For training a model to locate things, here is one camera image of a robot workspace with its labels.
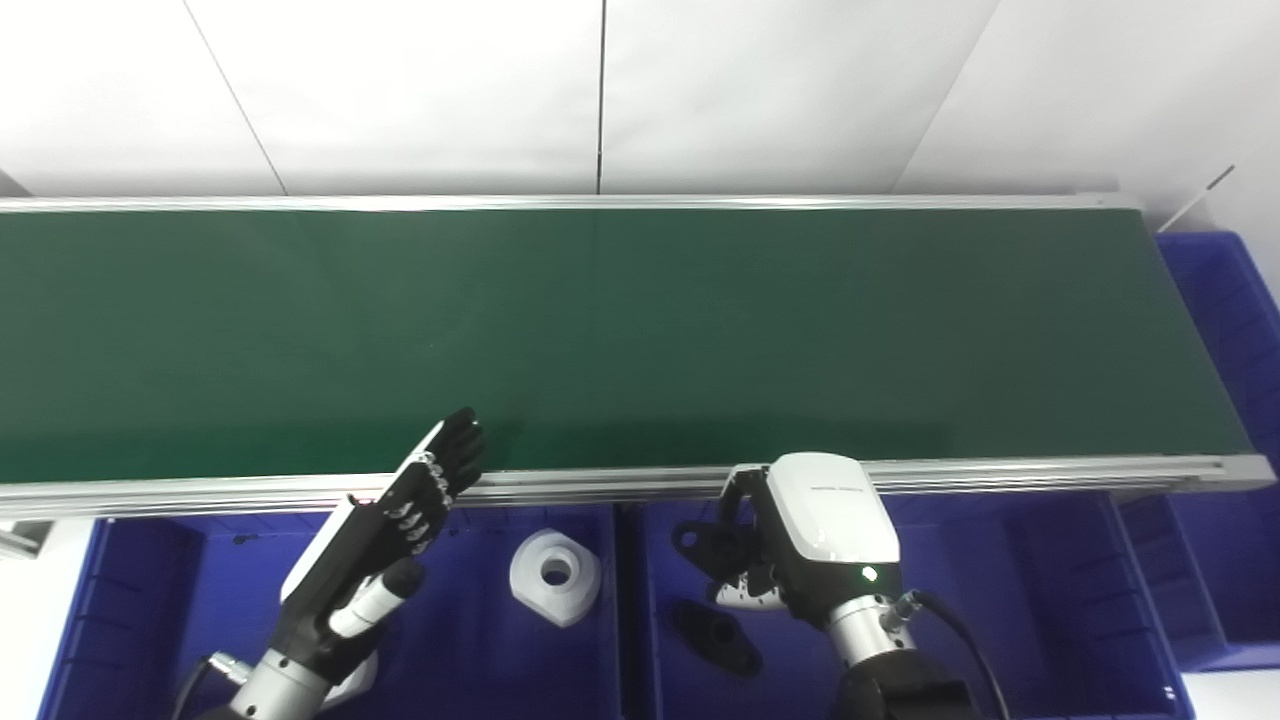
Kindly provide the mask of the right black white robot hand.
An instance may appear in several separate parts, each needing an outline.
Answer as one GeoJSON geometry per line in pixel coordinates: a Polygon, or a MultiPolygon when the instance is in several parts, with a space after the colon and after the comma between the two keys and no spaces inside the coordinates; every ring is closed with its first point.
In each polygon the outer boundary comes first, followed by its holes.
{"type": "Polygon", "coordinates": [[[717,527],[733,539],[724,585],[776,593],[819,630],[861,598],[904,591],[901,546],[863,465],[836,454],[786,454],[737,465],[719,493],[717,527]]]}

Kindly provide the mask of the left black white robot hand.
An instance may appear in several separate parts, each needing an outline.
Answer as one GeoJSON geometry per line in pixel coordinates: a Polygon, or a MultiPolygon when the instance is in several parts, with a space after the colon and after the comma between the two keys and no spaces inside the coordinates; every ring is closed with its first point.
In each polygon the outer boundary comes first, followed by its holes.
{"type": "Polygon", "coordinates": [[[385,633],[380,626],[347,639],[330,628],[329,618],[362,583],[396,562],[421,569],[419,555],[444,529],[458,495],[480,479],[483,450],[477,415],[462,407],[428,433],[378,498],[339,503],[339,524],[282,602],[268,643],[274,653],[269,665],[285,662],[339,685],[375,652],[385,633]]]}

